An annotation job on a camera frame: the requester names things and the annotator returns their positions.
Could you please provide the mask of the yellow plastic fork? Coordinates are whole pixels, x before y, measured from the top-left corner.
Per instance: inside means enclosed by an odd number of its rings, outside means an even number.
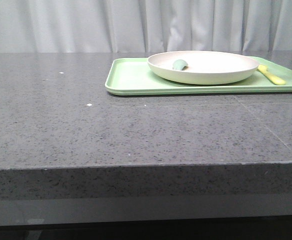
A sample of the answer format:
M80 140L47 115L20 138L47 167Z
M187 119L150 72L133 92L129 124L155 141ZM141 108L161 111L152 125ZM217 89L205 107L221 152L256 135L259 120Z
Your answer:
M286 81L280 78L279 76L268 71L268 67L266 65L260 64L257 70L262 73L269 81L271 81L275 85L285 85Z

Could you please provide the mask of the light green rectangular tray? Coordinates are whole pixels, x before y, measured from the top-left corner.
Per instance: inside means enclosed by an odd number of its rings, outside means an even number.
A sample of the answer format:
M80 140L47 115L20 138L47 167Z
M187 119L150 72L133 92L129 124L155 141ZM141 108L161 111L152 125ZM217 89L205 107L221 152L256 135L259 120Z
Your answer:
M247 79L230 84L184 84L154 74L146 58L119 58L112 63L105 87L109 93L117 96L292 93L291 69L262 57L254 59L267 66L269 72L284 79L286 84L275 85L259 71Z

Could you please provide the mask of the grey pleated curtain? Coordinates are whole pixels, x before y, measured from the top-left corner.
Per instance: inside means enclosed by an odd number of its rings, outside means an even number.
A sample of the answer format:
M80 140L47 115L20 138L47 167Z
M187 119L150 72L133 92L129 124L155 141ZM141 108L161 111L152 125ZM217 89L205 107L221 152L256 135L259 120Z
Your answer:
M292 51L292 0L0 0L0 53Z

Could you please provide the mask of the round beige plastic plate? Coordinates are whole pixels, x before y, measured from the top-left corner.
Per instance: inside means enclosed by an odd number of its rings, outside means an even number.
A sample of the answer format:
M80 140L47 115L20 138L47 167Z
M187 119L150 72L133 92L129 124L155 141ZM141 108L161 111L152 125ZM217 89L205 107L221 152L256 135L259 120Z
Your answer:
M188 67L174 70L173 62L185 60ZM154 54L147 63L157 76L173 82L193 85L221 85L250 77L259 62L251 57L219 51L170 51Z

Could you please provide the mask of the teal green plastic spoon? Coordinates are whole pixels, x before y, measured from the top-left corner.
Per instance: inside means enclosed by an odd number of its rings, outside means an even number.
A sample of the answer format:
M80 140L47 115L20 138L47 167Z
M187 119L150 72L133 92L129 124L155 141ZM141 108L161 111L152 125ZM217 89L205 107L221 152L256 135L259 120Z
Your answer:
M187 67L188 67L188 63L183 59L177 59L172 64L173 70L183 71Z

